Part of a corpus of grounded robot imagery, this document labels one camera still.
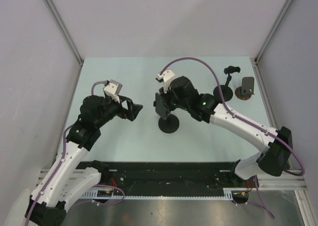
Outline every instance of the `black stand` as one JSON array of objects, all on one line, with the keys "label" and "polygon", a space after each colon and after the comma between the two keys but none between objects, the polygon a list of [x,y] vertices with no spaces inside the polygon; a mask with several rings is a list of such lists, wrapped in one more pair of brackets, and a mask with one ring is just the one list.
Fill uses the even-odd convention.
[{"label": "black stand", "polygon": [[179,128],[179,119],[170,114],[166,119],[160,118],[158,126],[164,133],[174,133]]},{"label": "black stand", "polygon": [[[221,85],[221,90],[222,90],[225,102],[230,101],[233,98],[233,91],[229,87],[229,83],[231,79],[232,79],[232,76],[230,76],[229,74],[229,76],[227,77],[226,83]],[[216,97],[218,101],[221,102],[221,96],[220,96],[219,88],[217,86],[213,90],[213,95]]]}]

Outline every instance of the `brown round base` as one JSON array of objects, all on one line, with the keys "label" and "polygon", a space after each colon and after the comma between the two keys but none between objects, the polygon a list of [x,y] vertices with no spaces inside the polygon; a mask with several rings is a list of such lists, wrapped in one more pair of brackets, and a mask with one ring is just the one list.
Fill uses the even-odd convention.
[{"label": "brown round base", "polygon": [[242,87],[238,87],[238,88],[235,90],[235,95],[236,95],[236,97],[238,97],[239,99],[241,99],[241,100],[248,100],[248,99],[250,99],[250,98],[252,97],[251,94],[242,96],[242,95],[241,95],[241,90],[242,90]]}]

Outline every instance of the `white wall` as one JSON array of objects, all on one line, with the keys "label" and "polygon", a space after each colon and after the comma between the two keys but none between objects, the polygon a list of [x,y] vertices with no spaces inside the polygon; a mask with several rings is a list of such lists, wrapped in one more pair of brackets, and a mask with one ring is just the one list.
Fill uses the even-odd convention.
[{"label": "white wall", "polygon": [[53,156],[79,72],[42,0],[0,0],[0,225]]},{"label": "white wall", "polygon": [[260,70],[281,125],[291,128],[294,149],[318,209],[318,2],[295,0],[260,61]]},{"label": "white wall", "polygon": [[84,57],[255,57],[285,0],[54,0]]}]

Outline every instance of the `purple cable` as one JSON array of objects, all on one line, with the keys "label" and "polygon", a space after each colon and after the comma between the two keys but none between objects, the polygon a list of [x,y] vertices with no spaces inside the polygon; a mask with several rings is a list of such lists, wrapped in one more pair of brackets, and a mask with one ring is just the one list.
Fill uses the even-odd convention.
[{"label": "purple cable", "polygon": [[[122,189],[120,189],[120,188],[118,188],[118,187],[116,187],[116,186],[98,184],[98,185],[95,185],[94,187],[113,188],[113,189],[115,189],[115,190],[120,191],[120,192],[122,193],[122,195],[123,195],[123,197],[122,197],[120,200],[118,200],[118,201],[116,201],[116,202],[114,202],[114,203],[101,203],[101,202],[96,201],[97,203],[99,203],[99,204],[101,204],[101,205],[108,205],[108,206],[110,206],[110,205],[117,205],[117,204],[121,203],[121,202],[125,199],[125,197],[126,197],[125,192],[124,192]],[[88,202],[92,202],[92,201],[91,201],[91,200],[85,200],[85,201],[82,201],[82,202],[79,202],[79,203],[75,204],[74,206],[78,206],[78,205],[85,204],[85,203],[88,203]]]},{"label": "purple cable", "polygon": [[[63,152],[62,152],[62,158],[61,159],[64,159],[65,155],[66,155],[66,132],[72,127],[73,125],[70,125],[69,127],[67,127],[64,132],[63,132]],[[46,187],[48,186],[48,184],[50,184],[50,182],[52,181],[53,177],[55,176],[56,172],[58,172],[58,170],[60,169],[62,165],[62,162],[60,161],[57,165],[57,167],[54,169],[53,173],[51,174],[51,176],[48,178],[48,180],[45,182],[45,184],[43,185],[42,189],[39,191],[38,195],[36,196],[33,204],[31,205],[31,208],[28,212],[28,215],[26,217],[26,220],[25,220],[25,226],[28,226],[29,225],[29,221],[30,221],[30,217],[31,217],[31,214],[32,214],[32,211],[34,210],[34,207],[36,205],[36,203],[38,202],[38,200],[40,199],[41,197],[41,192],[44,191],[46,189]]]},{"label": "purple cable", "polygon": [[[204,61],[202,61],[202,60],[200,60],[200,59],[198,59],[198,58],[194,58],[194,57],[183,57],[183,58],[179,58],[179,59],[176,59],[176,60],[170,62],[168,65],[166,65],[166,66],[163,68],[163,70],[160,72],[160,75],[163,74],[163,72],[164,72],[166,69],[168,69],[168,67],[171,66],[172,64],[174,64],[174,63],[176,63],[176,62],[178,62],[178,61],[183,61],[183,60],[194,60],[194,61],[198,61],[198,62],[204,64],[204,65],[211,71],[211,73],[213,74],[213,76],[214,76],[214,78],[215,78],[215,80],[216,80],[216,82],[217,82],[218,89],[219,89],[219,93],[220,93],[220,97],[221,97],[221,100],[222,100],[222,104],[223,104],[223,106],[225,107],[225,109],[233,116],[234,113],[229,109],[229,107],[228,107],[228,106],[226,105],[226,103],[225,103],[224,96],[223,96],[222,89],[221,89],[221,85],[220,85],[220,82],[219,82],[219,79],[218,79],[217,75],[215,74],[214,70],[213,70],[207,63],[205,63]],[[249,125],[255,127],[256,129],[259,129],[259,130],[260,130],[261,132],[263,132],[263,133],[266,133],[266,132],[267,132],[267,130],[263,129],[262,127],[259,127],[258,125],[256,125],[256,124],[250,122],[249,120],[247,120],[247,119],[245,119],[245,118],[242,118],[242,117],[240,117],[240,116],[238,116],[238,115],[235,115],[235,117],[236,117],[237,119],[240,119],[241,121],[243,121],[243,122],[245,122],[245,123],[247,123],[247,124],[249,124]],[[269,136],[271,136],[272,138],[276,139],[277,141],[279,141],[281,144],[283,144],[283,145],[291,152],[291,154],[295,157],[295,159],[297,160],[297,162],[298,162],[298,164],[299,164],[299,166],[300,166],[300,168],[301,168],[301,169],[300,169],[300,170],[301,170],[300,173],[293,173],[293,172],[291,172],[291,171],[289,171],[289,170],[285,170],[285,172],[286,172],[286,173],[289,173],[289,174],[291,174],[291,175],[303,176],[303,175],[305,174],[304,164],[303,164],[303,162],[300,160],[300,158],[297,156],[297,154],[294,152],[294,150],[293,150],[287,143],[285,143],[283,140],[281,140],[279,137],[275,136],[274,134],[272,134],[272,133],[267,133],[267,134],[268,134]]]},{"label": "purple cable", "polygon": [[[178,62],[178,61],[183,61],[183,60],[194,60],[194,61],[198,61],[202,64],[204,64],[210,71],[211,73],[213,74],[216,82],[217,82],[217,85],[218,85],[218,89],[219,89],[219,93],[220,93],[220,97],[221,97],[221,100],[222,100],[222,104],[223,106],[225,107],[225,109],[233,116],[234,113],[229,109],[229,107],[226,105],[225,103],[225,100],[224,100],[224,96],[223,96],[223,93],[222,93],[222,89],[221,89],[221,85],[220,85],[220,82],[219,82],[219,79],[217,77],[217,75],[215,74],[215,72],[213,71],[213,69],[207,64],[205,63],[204,61],[198,59],[198,58],[194,58],[194,57],[183,57],[183,58],[179,58],[179,59],[176,59],[172,62],[170,62],[168,65],[166,65],[162,71],[160,72],[160,75],[163,74],[163,72],[169,68],[169,66],[171,66],[172,64]],[[235,115],[236,118],[240,119],[241,121],[255,127],[256,129],[259,129],[261,132],[263,133],[266,133],[267,131],[265,129],[263,129],[262,127],[259,127],[258,125],[250,122],[249,120],[245,119],[245,118],[242,118],[238,115]],[[297,160],[300,168],[301,168],[301,172],[300,173],[293,173],[289,170],[285,170],[286,173],[289,173],[291,175],[296,175],[296,176],[303,176],[305,174],[305,168],[304,168],[304,165],[303,165],[303,162],[300,160],[300,158],[296,155],[296,153],[294,152],[294,150],[287,144],[285,143],[283,140],[281,140],[279,137],[275,136],[274,134],[272,133],[267,133],[269,136],[271,136],[272,138],[278,140],[281,144],[283,144],[290,152],[291,154],[293,154],[293,156],[295,157],[295,159]],[[264,203],[264,200],[260,194],[260,191],[259,191],[259,188],[258,188],[258,179],[257,179],[257,176],[254,177],[254,181],[255,181],[255,185],[256,185],[256,190],[257,190],[257,194],[259,196],[259,199],[262,203],[262,205],[258,204],[258,203],[248,203],[250,205],[255,205],[255,206],[259,206],[259,207],[262,207],[268,214],[269,216],[272,218],[272,219],[275,219],[275,216],[270,212],[270,210],[266,207],[265,203]]]},{"label": "purple cable", "polygon": [[90,89],[91,95],[94,95],[94,89],[95,89],[96,85],[106,84],[106,83],[107,83],[107,81],[97,81],[97,82],[95,82],[95,83],[93,84],[93,86],[91,87],[91,89]]}]

